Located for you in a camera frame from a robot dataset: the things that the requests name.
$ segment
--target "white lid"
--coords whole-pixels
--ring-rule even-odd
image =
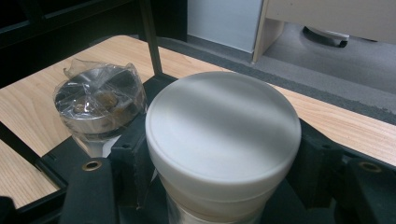
[[[159,173],[213,200],[243,200],[275,187],[301,140],[300,121],[282,94],[226,72],[184,77],[162,90],[148,109],[146,132]]]

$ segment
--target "clear plastic container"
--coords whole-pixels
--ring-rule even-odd
[[[54,103],[62,122],[91,157],[106,157],[147,99],[134,66],[74,60],[64,71],[69,79],[57,87]]]

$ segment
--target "wooden table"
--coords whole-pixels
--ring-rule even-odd
[[[160,49],[160,54],[163,71],[174,77],[227,71],[168,49]],[[153,76],[147,43],[116,36],[1,89],[0,120],[40,156],[70,136],[53,105],[52,94],[66,80],[63,70],[70,67],[73,59],[118,65],[133,63],[143,82]],[[396,126],[276,88],[290,100],[301,119],[333,141],[396,165]],[[0,151],[0,195],[11,196],[17,207],[56,190],[3,142]]]

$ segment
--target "black rod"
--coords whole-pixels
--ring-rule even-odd
[[[152,68],[154,69],[154,75],[161,76],[163,74],[163,68],[161,66],[160,52],[158,51],[157,36],[155,34],[150,0],[139,0],[139,5],[148,42]]]
[[[1,121],[0,139],[35,167],[40,157]]]

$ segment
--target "gray floor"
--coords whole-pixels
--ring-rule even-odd
[[[339,41],[287,23],[281,37],[260,59],[190,36],[198,49],[283,77],[332,95],[375,106],[396,115],[396,45],[350,37],[344,49]]]

